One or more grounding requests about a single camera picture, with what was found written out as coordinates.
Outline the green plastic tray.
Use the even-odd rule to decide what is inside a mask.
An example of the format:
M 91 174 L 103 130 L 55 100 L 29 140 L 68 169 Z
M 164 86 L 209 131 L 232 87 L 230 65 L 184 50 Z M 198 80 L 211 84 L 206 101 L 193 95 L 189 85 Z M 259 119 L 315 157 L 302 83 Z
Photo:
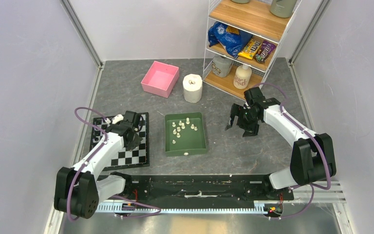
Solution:
M 204 155 L 207 153 L 203 115 L 200 112 L 165 115 L 165 154 L 184 156 L 184 153 Z

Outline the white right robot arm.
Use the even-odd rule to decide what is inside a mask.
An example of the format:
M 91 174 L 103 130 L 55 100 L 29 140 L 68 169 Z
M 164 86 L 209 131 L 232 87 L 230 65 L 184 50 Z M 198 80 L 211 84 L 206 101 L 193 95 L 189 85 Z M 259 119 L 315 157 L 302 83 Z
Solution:
M 243 129 L 243 137 L 253 137 L 258 135 L 260 124 L 266 123 L 292 147 L 290 165 L 268 175 L 262 195 L 275 199 L 284 188 L 307 184 L 329 190 L 337 172 L 332 138 L 301 124 L 276 98 L 266 98 L 259 87 L 246 90 L 244 97 L 244 105 L 232 104 L 226 129 L 236 124 Z

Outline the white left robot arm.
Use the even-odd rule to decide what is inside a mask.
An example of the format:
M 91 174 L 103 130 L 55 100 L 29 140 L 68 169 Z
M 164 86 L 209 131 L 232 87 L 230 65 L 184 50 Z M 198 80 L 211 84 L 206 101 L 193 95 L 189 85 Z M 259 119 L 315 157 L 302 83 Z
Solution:
M 113 118 L 103 117 L 107 128 L 93 127 L 102 132 L 96 146 L 72 167 L 62 167 L 56 174 L 54 208 L 64 212 L 70 221 L 92 217 L 100 202 L 118 195 L 121 199 L 132 196 L 131 176 L 113 173 L 105 179 L 99 176 L 108 163 L 122 149 L 132 151 L 142 141 L 139 131 L 143 116 L 126 111 Z

